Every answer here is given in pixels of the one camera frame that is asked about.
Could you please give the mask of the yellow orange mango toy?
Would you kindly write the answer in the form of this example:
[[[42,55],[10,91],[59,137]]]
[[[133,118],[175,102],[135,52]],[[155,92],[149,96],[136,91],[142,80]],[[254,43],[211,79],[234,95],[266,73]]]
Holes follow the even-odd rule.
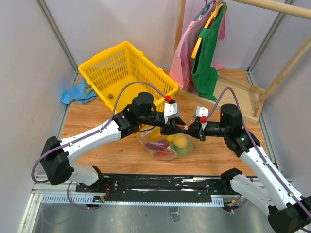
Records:
[[[173,138],[173,143],[178,148],[185,148],[188,145],[188,140],[185,135],[177,134]]]

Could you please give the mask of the purple eggplant toy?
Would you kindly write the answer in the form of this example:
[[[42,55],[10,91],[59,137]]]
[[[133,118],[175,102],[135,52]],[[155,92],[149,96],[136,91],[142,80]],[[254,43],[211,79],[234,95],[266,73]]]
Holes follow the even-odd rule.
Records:
[[[146,143],[144,147],[148,150],[162,151],[165,148],[167,148],[169,145],[170,143],[167,140],[162,139],[162,140]]]

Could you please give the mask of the clear zip top bag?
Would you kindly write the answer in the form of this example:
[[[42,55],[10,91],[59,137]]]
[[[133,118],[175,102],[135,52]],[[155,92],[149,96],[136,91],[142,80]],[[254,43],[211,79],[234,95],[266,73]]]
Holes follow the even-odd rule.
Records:
[[[155,160],[174,160],[193,152],[193,143],[188,135],[162,135],[159,127],[146,128],[136,137]]]

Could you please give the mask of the watermelon slice toy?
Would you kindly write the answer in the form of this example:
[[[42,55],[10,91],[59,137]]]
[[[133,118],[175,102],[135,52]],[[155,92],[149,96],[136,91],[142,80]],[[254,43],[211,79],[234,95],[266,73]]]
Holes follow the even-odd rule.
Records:
[[[177,157],[177,153],[170,148],[165,148],[162,151],[153,153],[152,157],[156,160],[161,160],[161,161],[173,160]]]

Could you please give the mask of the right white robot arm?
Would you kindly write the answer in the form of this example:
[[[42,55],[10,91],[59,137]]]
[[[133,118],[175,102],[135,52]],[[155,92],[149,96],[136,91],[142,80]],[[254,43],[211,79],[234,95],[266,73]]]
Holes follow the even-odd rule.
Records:
[[[305,230],[311,223],[311,198],[304,197],[290,184],[269,159],[256,137],[245,127],[238,106],[221,107],[220,122],[208,121],[208,109],[197,106],[195,121],[199,138],[223,137],[227,147],[255,173],[263,187],[258,186],[236,168],[221,175],[220,188],[225,194],[237,192],[257,206],[268,218],[276,233]]]

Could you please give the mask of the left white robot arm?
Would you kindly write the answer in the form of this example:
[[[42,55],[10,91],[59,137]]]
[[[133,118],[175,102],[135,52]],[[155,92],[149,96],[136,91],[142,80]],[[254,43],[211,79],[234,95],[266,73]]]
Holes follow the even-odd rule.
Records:
[[[121,140],[139,131],[141,125],[166,127],[170,123],[184,126],[178,105],[170,97],[163,112],[157,111],[154,97],[141,92],[131,104],[102,125],[71,138],[59,140],[52,136],[46,140],[40,161],[47,181],[59,185],[66,181],[83,183],[93,192],[104,187],[102,174],[96,166],[83,166],[75,160],[85,153],[110,142]]]

